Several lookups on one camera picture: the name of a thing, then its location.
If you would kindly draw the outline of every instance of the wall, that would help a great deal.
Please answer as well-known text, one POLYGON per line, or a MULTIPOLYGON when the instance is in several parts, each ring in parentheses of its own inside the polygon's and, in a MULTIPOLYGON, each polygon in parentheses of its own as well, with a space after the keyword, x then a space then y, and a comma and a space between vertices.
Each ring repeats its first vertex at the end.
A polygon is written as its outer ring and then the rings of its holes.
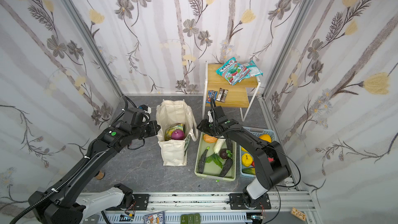
POLYGON ((302 0, 72 0, 125 94, 202 93, 205 62, 272 71, 302 0))
POLYGON ((395 223, 398 2, 315 0, 267 95, 325 224, 395 223))
POLYGON ((0 219, 6 223, 38 187, 81 159, 119 97, 59 0, 0 5, 0 219))

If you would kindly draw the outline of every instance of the wooden shelf board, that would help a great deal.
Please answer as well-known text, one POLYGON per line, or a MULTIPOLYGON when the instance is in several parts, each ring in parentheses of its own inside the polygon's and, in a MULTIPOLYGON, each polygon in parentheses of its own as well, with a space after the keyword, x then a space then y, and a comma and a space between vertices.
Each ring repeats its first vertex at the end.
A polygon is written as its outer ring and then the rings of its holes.
POLYGON ((231 86, 224 77, 216 73, 216 70, 220 67, 221 67, 220 64, 208 64, 208 77, 207 77, 208 87, 219 87, 217 91, 220 90, 220 87, 222 89, 227 89, 227 90, 230 90, 233 87, 244 87, 244 88, 257 87, 256 77, 243 79, 241 82, 238 82, 235 85, 231 86))
MULTIPOLYGON (((207 87, 207 90, 220 92, 220 87, 207 87)), ((246 88, 233 87, 232 90, 228 90, 228 94, 226 95, 226 101, 225 102, 216 101, 216 105, 222 107, 243 107, 243 108, 249 107, 249 98, 246 93, 246 88)))

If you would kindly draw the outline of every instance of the orange pumpkin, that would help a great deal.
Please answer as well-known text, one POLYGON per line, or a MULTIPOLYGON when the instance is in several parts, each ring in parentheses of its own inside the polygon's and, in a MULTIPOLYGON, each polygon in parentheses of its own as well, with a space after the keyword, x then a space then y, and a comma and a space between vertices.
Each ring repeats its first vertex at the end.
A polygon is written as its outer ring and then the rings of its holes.
POLYGON ((215 142, 217 142, 217 139, 218 139, 218 138, 212 137, 212 136, 207 135, 207 134, 203 135, 203 140, 204 140, 206 143, 215 143, 215 142))

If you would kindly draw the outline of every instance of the yellow bell pepper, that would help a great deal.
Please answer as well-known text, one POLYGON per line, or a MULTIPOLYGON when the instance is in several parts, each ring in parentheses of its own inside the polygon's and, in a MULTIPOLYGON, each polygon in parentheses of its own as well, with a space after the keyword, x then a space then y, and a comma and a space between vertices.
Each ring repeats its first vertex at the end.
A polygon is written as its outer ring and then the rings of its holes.
POLYGON ((242 156, 242 164, 246 167, 249 167, 253 162, 253 158, 250 156, 249 153, 245 153, 242 156))

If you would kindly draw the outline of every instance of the small wooden shelf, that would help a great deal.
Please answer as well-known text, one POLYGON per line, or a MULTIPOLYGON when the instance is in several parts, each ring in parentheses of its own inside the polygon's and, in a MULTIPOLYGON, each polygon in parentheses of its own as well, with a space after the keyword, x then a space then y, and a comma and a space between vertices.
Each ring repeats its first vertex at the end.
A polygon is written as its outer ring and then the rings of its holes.
POLYGON ((216 101, 216 105, 222 107, 239 107, 242 121, 244 121, 250 109, 250 106, 254 100, 254 97, 257 94, 258 88, 260 87, 260 80, 258 79, 258 77, 247 78, 243 79, 241 82, 238 82, 232 86, 231 84, 229 84, 228 81, 226 81, 224 77, 217 74, 216 70, 221 66, 222 65, 220 64, 208 64, 206 62, 206 80, 205 80, 205 91, 203 96, 202 117, 204 117, 205 115, 205 106, 210 107, 209 103, 205 103, 207 98, 207 92, 209 90, 219 92, 220 88, 222 88, 228 90, 226 101, 225 102, 216 101), (250 102, 248 99, 246 88, 256 88, 250 102), (242 108, 247 108, 245 116, 243 116, 242 108))

